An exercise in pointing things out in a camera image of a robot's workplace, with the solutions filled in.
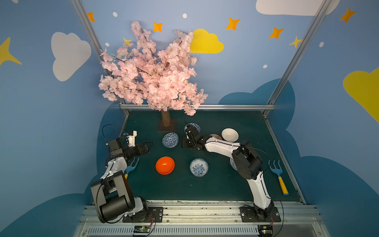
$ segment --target black mounting plate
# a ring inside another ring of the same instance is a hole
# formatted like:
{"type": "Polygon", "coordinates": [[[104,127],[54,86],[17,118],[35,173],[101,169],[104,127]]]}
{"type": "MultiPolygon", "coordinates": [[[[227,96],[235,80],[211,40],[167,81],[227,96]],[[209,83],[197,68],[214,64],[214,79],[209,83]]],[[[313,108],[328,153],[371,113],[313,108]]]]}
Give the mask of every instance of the black mounting plate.
{"type": "Polygon", "coordinates": [[[260,221],[255,218],[255,210],[254,207],[243,206],[240,207],[240,215],[242,218],[242,222],[271,222],[271,217],[273,217],[274,222],[281,222],[278,208],[274,207],[268,218],[265,221],[260,221]]]}
{"type": "Polygon", "coordinates": [[[158,122],[158,132],[176,132],[176,118],[171,118],[171,125],[168,127],[163,126],[163,121],[160,119],[158,122]]]}
{"type": "MultiPolygon", "coordinates": [[[[154,222],[156,223],[161,223],[162,222],[162,217],[163,217],[163,207],[149,207],[149,211],[154,213],[155,215],[155,220],[154,222]]],[[[145,221],[145,223],[151,223],[152,217],[149,216],[149,218],[145,221]]],[[[122,222],[124,223],[140,223],[139,221],[131,220],[129,216],[123,217],[122,222]]]]}

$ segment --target dark green mat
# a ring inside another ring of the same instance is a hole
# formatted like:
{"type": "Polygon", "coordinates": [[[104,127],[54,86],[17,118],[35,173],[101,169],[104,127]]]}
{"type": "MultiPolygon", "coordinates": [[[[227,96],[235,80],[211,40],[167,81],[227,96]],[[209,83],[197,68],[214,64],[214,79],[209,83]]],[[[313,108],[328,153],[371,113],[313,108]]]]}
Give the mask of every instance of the dark green mat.
{"type": "MultiPolygon", "coordinates": [[[[162,145],[166,133],[158,133],[158,111],[131,111],[126,130],[137,130],[136,143],[154,142],[150,152],[140,157],[136,169],[130,172],[128,182],[135,196],[155,200],[215,200],[215,201],[253,201],[249,185],[230,163],[229,158],[213,152],[197,151],[181,147],[185,122],[194,122],[201,127],[203,135],[212,133],[221,136],[225,128],[233,128],[239,134],[237,142],[249,141],[253,147],[265,151],[271,160],[280,159],[273,139],[259,111],[198,111],[190,117],[183,111],[170,111],[171,118],[177,118],[179,144],[174,148],[162,145]],[[169,175],[161,175],[155,170],[155,163],[163,156],[175,161],[175,169],[169,175]],[[209,164],[208,173],[197,178],[190,172],[190,163],[201,157],[209,164]]],[[[267,156],[258,151],[263,159],[263,168],[268,167],[267,156]]],[[[289,195],[284,196],[278,177],[270,169],[264,172],[269,195],[281,201],[300,201],[297,192],[283,168],[283,181],[289,195]]]]}

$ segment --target yellow handle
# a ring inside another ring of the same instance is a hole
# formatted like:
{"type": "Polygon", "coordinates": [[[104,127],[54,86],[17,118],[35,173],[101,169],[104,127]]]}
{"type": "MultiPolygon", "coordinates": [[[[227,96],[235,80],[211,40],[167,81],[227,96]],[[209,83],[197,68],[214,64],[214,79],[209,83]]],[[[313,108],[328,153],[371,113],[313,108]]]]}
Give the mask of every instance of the yellow handle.
{"type": "Polygon", "coordinates": [[[280,183],[280,187],[282,188],[283,194],[288,195],[288,191],[287,191],[287,188],[283,182],[282,177],[279,176],[278,178],[279,178],[279,183],[280,183]]]}

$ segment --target pink flower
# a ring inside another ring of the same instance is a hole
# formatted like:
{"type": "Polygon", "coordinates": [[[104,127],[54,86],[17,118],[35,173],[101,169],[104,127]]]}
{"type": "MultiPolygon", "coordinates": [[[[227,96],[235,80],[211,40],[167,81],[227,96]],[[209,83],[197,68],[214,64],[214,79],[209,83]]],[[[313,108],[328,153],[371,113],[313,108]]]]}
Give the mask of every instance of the pink flower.
{"type": "Polygon", "coordinates": [[[106,53],[106,49],[104,50],[104,52],[102,54],[100,54],[100,56],[103,56],[103,60],[104,62],[108,62],[108,61],[112,61],[113,59],[106,53]]]}
{"type": "Polygon", "coordinates": [[[132,32],[137,48],[131,52],[125,46],[119,48],[117,59],[121,61],[117,64],[106,50],[101,54],[103,68],[112,72],[112,76],[101,76],[99,88],[105,90],[103,96],[115,101],[117,95],[134,104],[142,104],[146,99],[151,109],[167,111],[184,107],[186,114],[194,115],[208,95],[203,90],[198,93],[196,83],[188,81],[196,76],[195,70],[189,68],[197,62],[196,57],[189,55],[193,33],[175,31],[179,38],[157,52],[157,44],[150,39],[151,32],[142,29],[139,22],[132,23],[132,32]]]}

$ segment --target garden fork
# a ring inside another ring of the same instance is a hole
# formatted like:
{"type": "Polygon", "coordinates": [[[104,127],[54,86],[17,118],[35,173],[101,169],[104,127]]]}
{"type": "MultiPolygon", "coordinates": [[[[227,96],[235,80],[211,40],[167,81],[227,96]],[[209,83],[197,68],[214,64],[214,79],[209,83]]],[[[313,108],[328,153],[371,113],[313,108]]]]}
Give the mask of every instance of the garden fork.
{"type": "Polygon", "coordinates": [[[133,166],[133,163],[134,163],[134,160],[135,160],[135,159],[136,159],[136,158],[133,158],[133,160],[132,160],[132,162],[130,163],[130,165],[125,169],[125,179],[128,178],[129,172],[130,172],[130,171],[133,171],[133,170],[136,168],[136,166],[137,166],[137,164],[138,164],[138,162],[139,162],[139,158],[137,159],[136,164],[133,166]]]}
{"type": "Polygon", "coordinates": [[[284,195],[288,195],[288,191],[287,191],[287,188],[283,182],[283,179],[282,177],[280,176],[282,173],[283,173],[283,170],[280,166],[280,160],[278,160],[278,166],[279,166],[279,169],[276,168],[276,165],[275,165],[275,160],[273,162],[274,164],[274,169],[271,168],[271,165],[270,165],[270,160],[268,160],[268,166],[270,167],[270,170],[274,173],[274,174],[277,174],[278,175],[278,179],[279,179],[279,183],[280,183],[280,187],[282,188],[282,191],[283,191],[283,194],[284,195]]]}

